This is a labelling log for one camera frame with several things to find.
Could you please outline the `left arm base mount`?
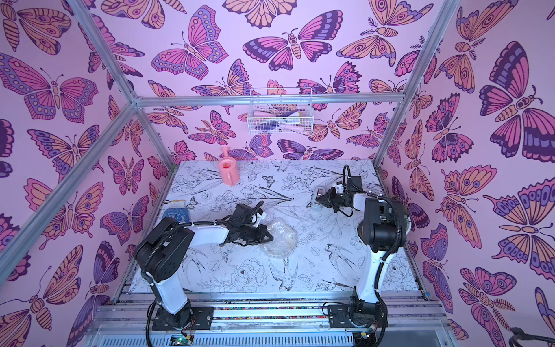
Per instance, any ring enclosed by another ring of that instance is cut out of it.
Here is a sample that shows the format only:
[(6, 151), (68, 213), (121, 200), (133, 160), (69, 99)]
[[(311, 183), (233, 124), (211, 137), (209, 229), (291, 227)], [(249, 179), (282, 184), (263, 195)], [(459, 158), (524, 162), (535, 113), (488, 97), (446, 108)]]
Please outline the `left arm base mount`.
[(153, 320), (154, 331), (209, 331), (214, 318), (214, 307), (184, 307), (176, 314), (170, 314), (163, 307), (158, 308)]

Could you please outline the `blue work glove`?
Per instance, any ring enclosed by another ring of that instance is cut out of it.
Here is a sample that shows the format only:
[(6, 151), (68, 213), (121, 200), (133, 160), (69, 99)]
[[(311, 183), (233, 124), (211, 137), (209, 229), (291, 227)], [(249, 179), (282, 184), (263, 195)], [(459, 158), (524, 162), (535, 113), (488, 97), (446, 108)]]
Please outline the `blue work glove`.
[(190, 221), (190, 212), (188, 203), (184, 200), (172, 201), (164, 205), (162, 218), (173, 218), (179, 223), (188, 223)]

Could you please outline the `clear bubble wrap sheet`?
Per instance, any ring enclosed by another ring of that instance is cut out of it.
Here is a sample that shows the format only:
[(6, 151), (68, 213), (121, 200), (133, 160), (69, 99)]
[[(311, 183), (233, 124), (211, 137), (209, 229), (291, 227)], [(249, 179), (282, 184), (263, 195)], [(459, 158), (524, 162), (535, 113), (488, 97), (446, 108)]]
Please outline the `clear bubble wrap sheet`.
[(298, 246), (298, 233), (282, 218), (276, 218), (268, 226), (267, 231), (273, 236), (273, 241), (264, 243), (262, 250), (268, 257), (286, 259), (294, 253)]

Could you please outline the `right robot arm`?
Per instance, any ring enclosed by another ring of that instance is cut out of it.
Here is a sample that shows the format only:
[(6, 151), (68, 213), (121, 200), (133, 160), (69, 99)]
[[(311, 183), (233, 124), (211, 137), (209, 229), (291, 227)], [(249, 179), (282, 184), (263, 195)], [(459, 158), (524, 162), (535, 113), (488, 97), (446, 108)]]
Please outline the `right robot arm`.
[(335, 185), (316, 188), (313, 203), (335, 212), (351, 208), (363, 213), (357, 234), (366, 246), (367, 258), (363, 274), (355, 285), (355, 298), (365, 303), (377, 303), (387, 266), (393, 255), (404, 247), (411, 228), (410, 217), (402, 202), (397, 198)]

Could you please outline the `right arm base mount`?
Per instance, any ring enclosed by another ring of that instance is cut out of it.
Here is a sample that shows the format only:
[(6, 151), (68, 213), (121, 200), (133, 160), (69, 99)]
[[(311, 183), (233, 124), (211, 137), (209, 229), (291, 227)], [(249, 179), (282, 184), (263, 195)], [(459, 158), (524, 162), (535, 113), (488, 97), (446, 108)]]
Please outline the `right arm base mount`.
[(325, 302), (322, 313), (331, 328), (388, 328), (387, 314), (380, 303), (344, 304)]

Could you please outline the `green circuit board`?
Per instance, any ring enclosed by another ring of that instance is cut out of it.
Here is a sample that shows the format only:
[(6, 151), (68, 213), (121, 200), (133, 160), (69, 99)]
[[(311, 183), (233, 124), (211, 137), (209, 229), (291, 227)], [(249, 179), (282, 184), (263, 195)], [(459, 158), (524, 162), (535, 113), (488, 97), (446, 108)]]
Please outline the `green circuit board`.
[(190, 335), (172, 335), (170, 346), (191, 346), (193, 338)]

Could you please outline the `pink watering can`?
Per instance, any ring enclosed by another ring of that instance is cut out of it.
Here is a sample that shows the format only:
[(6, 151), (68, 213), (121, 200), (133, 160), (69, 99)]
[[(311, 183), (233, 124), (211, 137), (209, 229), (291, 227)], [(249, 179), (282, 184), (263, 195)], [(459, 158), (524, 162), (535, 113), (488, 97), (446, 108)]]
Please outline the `pink watering can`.
[(218, 170), (224, 184), (233, 187), (240, 181), (240, 173), (236, 159), (229, 154), (229, 147), (222, 147), (222, 155), (218, 161)]

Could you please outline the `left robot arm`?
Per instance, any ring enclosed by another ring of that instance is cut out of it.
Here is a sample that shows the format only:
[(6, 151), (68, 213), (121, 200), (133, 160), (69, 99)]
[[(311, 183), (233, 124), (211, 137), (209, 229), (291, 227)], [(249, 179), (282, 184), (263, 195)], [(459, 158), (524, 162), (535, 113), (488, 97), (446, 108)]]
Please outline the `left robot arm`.
[(137, 246), (133, 258), (156, 303), (170, 315), (180, 315), (189, 303), (178, 270), (192, 247), (205, 244), (238, 244), (242, 247), (272, 242), (274, 236), (262, 224), (263, 214), (230, 217), (214, 222), (180, 223), (163, 218)]

